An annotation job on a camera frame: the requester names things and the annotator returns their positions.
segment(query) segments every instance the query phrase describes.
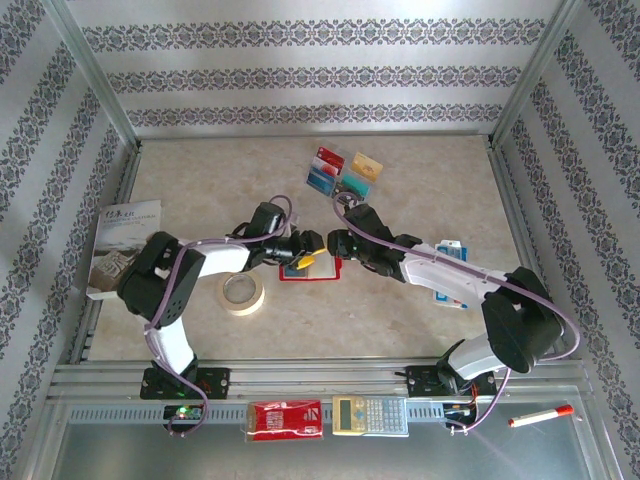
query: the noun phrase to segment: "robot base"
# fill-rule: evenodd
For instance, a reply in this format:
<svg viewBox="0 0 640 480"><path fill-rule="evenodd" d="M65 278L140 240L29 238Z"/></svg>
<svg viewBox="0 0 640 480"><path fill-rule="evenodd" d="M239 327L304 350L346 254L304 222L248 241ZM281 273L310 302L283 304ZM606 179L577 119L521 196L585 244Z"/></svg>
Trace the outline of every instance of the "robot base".
<svg viewBox="0 0 640 480"><path fill-rule="evenodd" d="M209 400L226 400L229 392L228 368L202 368L196 370L195 385L207 394ZM140 398L143 400L201 400L190 388L167 381L160 369L152 367L144 371Z"/></svg>
<svg viewBox="0 0 640 480"><path fill-rule="evenodd" d="M407 379L409 397L451 397L453 393L440 381L439 371L435 365L409 365L405 368L404 374L400 375ZM495 377L492 372L487 372L470 380L468 387L463 387L459 395L471 397L472 383L478 388L480 396L493 396L497 392Z"/></svg>

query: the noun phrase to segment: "red package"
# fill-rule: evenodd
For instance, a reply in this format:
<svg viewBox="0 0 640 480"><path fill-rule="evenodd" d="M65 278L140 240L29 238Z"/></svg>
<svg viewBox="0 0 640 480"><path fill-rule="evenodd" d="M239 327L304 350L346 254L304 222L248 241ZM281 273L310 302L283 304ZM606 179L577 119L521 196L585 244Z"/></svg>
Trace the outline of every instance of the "red package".
<svg viewBox="0 0 640 480"><path fill-rule="evenodd" d="M247 409L247 442L322 438L322 402L254 402Z"/></svg>
<svg viewBox="0 0 640 480"><path fill-rule="evenodd" d="M316 157L318 157L321 160L324 160L329 165L333 165L334 167L336 167L338 169L338 173L340 173L340 170L342 170L342 167L344 167L344 158L342 158L340 155L333 153L331 150L327 150L324 147L320 147L318 149L318 153L316 153Z"/></svg>

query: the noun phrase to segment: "marker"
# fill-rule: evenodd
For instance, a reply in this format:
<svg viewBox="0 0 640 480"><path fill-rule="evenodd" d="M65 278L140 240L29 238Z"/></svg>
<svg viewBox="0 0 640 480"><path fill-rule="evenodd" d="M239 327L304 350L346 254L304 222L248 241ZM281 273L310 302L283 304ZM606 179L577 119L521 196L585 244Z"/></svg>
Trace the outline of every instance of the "marker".
<svg viewBox="0 0 640 480"><path fill-rule="evenodd" d="M509 426L512 428L522 427L523 425L531 425L532 423L544 422L545 420L551 420L552 418L571 415L573 412L574 410L571 405L563 405L552 410L545 410L543 412L531 413L529 415L512 418L509 420Z"/></svg>

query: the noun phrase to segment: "beige table surface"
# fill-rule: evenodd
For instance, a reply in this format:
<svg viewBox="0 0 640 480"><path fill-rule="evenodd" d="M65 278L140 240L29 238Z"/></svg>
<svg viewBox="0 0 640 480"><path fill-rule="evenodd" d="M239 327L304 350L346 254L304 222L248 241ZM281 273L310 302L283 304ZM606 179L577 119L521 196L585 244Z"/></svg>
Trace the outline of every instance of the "beige table surface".
<svg viewBox="0 0 640 480"><path fill-rule="evenodd" d="M342 224L330 200L305 184L318 138L148 141L131 201L161 199L162 229L180 238L218 237L284 193L302 229L326 236ZM478 265L512 271L518 257L479 136L333 137L384 164L370 199L394 235L430 244L459 239ZM347 262L334 282L282 283L256 269L262 308L234 317L216 300L218 276L199 280L183 316L201 359L438 356L484 332L479 311L436 305L430 290ZM90 360L150 358L142 326L120 300L102 305Z"/></svg>

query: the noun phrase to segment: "book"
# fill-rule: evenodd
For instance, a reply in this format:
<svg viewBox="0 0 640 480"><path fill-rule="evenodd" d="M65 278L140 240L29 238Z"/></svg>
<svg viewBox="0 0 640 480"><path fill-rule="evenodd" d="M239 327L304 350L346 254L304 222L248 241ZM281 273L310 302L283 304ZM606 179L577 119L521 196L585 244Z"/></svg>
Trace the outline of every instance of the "book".
<svg viewBox="0 0 640 480"><path fill-rule="evenodd" d="M87 296L93 300L117 297L126 269L160 230L160 200L109 205L100 211L91 257Z"/></svg>

